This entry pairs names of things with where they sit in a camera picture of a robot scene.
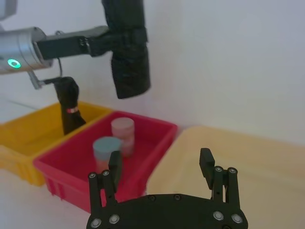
white wall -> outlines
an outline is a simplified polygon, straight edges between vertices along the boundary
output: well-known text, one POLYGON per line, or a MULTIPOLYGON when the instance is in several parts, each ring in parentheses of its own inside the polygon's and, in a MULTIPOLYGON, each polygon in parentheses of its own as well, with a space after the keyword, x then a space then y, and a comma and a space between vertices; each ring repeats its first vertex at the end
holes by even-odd
MULTIPOLYGON (((152 89, 116 99, 110 53, 63 59, 81 99, 170 120, 305 144, 303 0, 145 0, 152 89)), ((19 0, 7 30, 36 25, 47 34, 105 24, 99 0, 19 0)), ((37 71, 40 78, 57 74, 37 71)), ((26 74, 0 78, 1 94, 33 106, 56 101, 26 74)))

silver cylinder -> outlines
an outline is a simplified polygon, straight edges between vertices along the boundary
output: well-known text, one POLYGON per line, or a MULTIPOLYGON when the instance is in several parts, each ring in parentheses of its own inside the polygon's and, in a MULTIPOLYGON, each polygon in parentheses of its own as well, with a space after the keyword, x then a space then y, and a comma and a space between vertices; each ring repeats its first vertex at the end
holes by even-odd
POLYGON ((28 72, 51 67, 53 60, 44 60, 37 42, 46 37, 44 32, 28 29, 0 32, 0 74, 28 72))

plastic bin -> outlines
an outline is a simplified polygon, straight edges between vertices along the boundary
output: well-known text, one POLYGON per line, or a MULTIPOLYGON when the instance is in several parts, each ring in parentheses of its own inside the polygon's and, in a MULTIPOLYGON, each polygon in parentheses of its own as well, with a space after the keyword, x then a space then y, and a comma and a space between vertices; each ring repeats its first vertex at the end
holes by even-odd
POLYGON ((111 121, 119 117, 134 120, 135 149, 132 157, 123 159, 116 198, 122 202, 142 196, 150 174, 172 144, 177 126, 125 112, 110 114, 34 161, 53 195, 90 212, 88 174, 96 169, 92 144, 112 135, 111 121))
POLYGON ((0 168, 4 168, 30 184, 44 184, 42 174, 33 166, 33 159, 46 150, 69 139, 112 110, 79 102, 87 124, 64 136, 61 109, 54 104, 0 126, 0 168))
POLYGON ((238 170, 241 210, 250 229, 304 228, 305 146, 297 144, 205 126, 189 128, 152 173, 148 194, 210 198, 199 167, 202 147, 210 148, 215 165, 238 170))

black object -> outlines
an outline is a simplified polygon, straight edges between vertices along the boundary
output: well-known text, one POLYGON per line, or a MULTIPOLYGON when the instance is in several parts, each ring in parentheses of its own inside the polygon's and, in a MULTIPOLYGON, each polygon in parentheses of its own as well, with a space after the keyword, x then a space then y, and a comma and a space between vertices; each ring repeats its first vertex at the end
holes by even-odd
POLYGON ((215 167, 209 149, 200 152, 200 168, 211 184, 212 198, 182 194, 148 195, 118 203, 115 190, 120 176, 120 154, 113 155, 110 170, 88 176, 91 215, 87 229, 247 229, 248 222, 239 205, 237 170, 215 167), (220 187, 226 187, 223 202, 220 187), (100 190, 105 189, 106 206, 102 207, 100 190))
POLYGON ((102 0, 107 26, 48 36, 37 42, 45 60, 113 51, 112 74, 119 99, 137 96, 150 86, 143 0, 102 0))
POLYGON ((86 124, 78 110, 79 88, 72 77, 58 77, 46 83, 53 83, 61 104, 61 120, 63 133, 67 135, 86 124))

green led light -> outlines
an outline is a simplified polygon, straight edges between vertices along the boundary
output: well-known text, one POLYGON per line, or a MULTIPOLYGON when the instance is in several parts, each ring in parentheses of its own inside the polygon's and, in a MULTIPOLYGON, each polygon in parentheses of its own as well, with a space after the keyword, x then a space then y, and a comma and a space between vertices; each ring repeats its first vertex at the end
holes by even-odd
POLYGON ((14 59, 9 59, 8 64, 9 64, 9 66, 11 66, 13 68, 21 68, 21 64, 17 60, 14 60, 14 59))

